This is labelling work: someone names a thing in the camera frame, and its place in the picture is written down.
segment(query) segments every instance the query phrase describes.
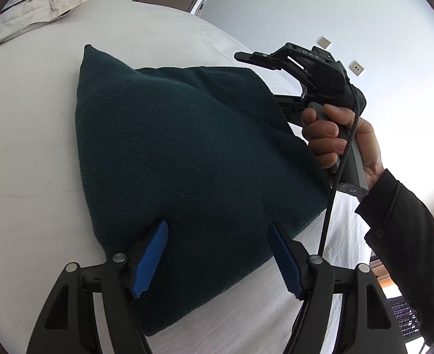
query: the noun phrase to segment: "bed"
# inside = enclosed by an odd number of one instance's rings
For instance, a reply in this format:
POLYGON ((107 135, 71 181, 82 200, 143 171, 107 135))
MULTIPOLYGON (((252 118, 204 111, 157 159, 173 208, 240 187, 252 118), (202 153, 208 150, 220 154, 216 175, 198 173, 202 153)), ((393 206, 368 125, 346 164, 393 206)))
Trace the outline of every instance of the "bed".
MULTIPOLYGON (((0 44, 0 341, 25 353, 38 313, 71 261, 104 262, 79 173, 74 110, 83 47, 133 68, 241 66, 245 46, 198 17, 141 3, 88 1, 69 15, 0 44)), ((252 68, 275 94, 298 94, 281 75, 252 68)), ((300 135, 300 128, 293 126, 300 135)), ((324 257, 369 262, 358 201, 338 194, 324 257)), ((315 253, 323 213, 296 239, 315 253)), ((99 298, 103 353, 113 353, 99 298)), ((323 353, 337 330, 334 297, 323 353)), ((301 302, 271 259, 226 292, 148 339, 154 353, 282 353, 301 302)))

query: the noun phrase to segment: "wall socket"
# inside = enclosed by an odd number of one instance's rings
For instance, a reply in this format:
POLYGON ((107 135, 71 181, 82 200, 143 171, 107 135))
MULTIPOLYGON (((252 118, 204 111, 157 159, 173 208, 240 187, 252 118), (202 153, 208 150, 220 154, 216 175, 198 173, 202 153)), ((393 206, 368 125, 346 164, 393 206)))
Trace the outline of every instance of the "wall socket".
POLYGON ((323 49, 327 49, 332 42, 327 40, 325 37, 320 37, 320 40, 317 42, 323 49))
POLYGON ((359 76, 360 74, 362 74, 364 68, 359 63, 357 63, 356 61, 353 61, 350 64, 350 70, 353 73, 355 73, 355 75, 359 76))

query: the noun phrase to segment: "black sleeve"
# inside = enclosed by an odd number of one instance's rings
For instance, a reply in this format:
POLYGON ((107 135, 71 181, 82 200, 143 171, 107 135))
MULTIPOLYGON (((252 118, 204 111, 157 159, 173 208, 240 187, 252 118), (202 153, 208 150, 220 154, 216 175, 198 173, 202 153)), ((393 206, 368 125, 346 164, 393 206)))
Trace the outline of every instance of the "black sleeve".
POLYGON ((365 240, 415 311, 428 346, 434 342, 434 220, 426 206, 386 170, 356 212, 365 240))

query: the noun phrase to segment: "human hand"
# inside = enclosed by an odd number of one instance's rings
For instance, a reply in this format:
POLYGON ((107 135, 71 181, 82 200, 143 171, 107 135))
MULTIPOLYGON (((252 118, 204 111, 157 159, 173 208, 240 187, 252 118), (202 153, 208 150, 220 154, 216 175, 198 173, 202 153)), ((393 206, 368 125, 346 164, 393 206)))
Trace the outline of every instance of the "human hand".
MULTIPOLYGON (((315 154, 322 169, 327 169, 331 168, 338 156, 343 154, 347 143, 346 140, 337 138, 338 126, 335 123, 351 129, 355 114, 345 107, 327 104, 324 105, 324 112, 333 122, 317 120, 317 114, 312 108, 305 109, 301 119, 304 124, 302 135, 308 141, 309 149, 315 154)), ((358 120, 355 137, 363 162, 366 183, 368 189, 371 189, 384 172, 379 143, 372 125, 362 118, 358 120)))

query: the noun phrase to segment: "dark green pillow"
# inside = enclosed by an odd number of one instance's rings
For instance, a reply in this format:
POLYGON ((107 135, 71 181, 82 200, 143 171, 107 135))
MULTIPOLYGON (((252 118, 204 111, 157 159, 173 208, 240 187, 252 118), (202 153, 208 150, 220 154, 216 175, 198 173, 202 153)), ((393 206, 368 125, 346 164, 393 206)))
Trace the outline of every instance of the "dark green pillow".
POLYGON ((329 186, 314 156, 250 69, 133 70, 88 45, 76 134, 108 257, 155 219, 169 224, 155 277, 134 305, 147 335, 266 262, 271 221, 294 237, 326 205, 329 186))

